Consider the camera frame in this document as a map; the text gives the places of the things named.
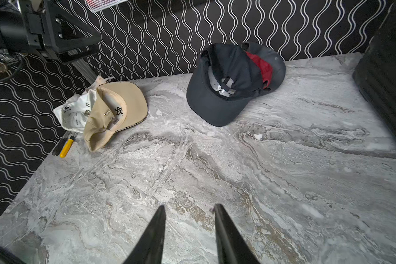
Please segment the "cream cap with text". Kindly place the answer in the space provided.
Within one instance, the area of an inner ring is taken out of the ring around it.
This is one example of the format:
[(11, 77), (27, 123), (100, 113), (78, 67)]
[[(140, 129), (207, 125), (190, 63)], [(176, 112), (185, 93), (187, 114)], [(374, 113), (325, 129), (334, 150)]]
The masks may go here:
[(88, 92), (89, 90), (96, 90), (99, 86), (107, 84), (113, 79), (115, 79), (115, 77), (103, 78), (101, 76), (98, 76), (93, 84), (91, 84), (85, 91)]

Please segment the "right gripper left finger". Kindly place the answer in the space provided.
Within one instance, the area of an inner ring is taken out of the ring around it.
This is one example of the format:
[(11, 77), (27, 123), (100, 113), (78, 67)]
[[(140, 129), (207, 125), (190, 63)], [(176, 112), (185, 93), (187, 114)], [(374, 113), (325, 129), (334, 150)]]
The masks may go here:
[(166, 210), (161, 205), (124, 264), (161, 264), (165, 230)]

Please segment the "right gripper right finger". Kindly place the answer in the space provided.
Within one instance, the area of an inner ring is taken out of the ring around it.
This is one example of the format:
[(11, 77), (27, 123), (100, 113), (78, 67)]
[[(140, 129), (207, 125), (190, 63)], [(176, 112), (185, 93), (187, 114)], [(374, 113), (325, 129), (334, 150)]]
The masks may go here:
[(223, 205), (215, 204), (213, 212), (219, 264), (259, 264)]

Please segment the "white cap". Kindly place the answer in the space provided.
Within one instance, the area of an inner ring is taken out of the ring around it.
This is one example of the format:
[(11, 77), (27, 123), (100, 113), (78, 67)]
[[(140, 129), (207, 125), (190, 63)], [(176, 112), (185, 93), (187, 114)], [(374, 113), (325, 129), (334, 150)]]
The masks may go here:
[(53, 112), (64, 130), (82, 134), (96, 100), (97, 92), (89, 90), (82, 95), (73, 95)]

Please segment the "dark navy cap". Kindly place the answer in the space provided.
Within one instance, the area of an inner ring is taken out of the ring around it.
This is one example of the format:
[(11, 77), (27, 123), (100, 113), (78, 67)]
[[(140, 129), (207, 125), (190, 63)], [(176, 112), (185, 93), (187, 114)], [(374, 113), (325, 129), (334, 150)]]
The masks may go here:
[(262, 89), (260, 68), (240, 46), (212, 44), (200, 55), (187, 88), (187, 103), (207, 123), (223, 127)]

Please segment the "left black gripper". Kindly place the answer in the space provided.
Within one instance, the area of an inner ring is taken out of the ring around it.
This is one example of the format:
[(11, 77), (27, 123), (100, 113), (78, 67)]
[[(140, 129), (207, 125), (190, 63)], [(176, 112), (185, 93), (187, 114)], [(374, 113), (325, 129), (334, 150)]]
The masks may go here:
[(58, 1), (43, 1), (34, 11), (32, 1), (17, 1), (23, 22), (21, 53), (58, 55), (63, 64), (99, 53), (101, 33), (64, 10)]

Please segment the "tan cap with logo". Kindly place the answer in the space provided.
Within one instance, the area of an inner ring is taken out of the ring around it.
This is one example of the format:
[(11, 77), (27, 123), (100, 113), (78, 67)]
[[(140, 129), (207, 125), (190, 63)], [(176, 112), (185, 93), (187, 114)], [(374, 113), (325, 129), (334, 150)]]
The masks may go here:
[(115, 133), (140, 124), (148, 114), (145, 96), (133, 83), (102, 84), (94, 92), (97, 98), (83, 132), (90, 152), (103, 148)]

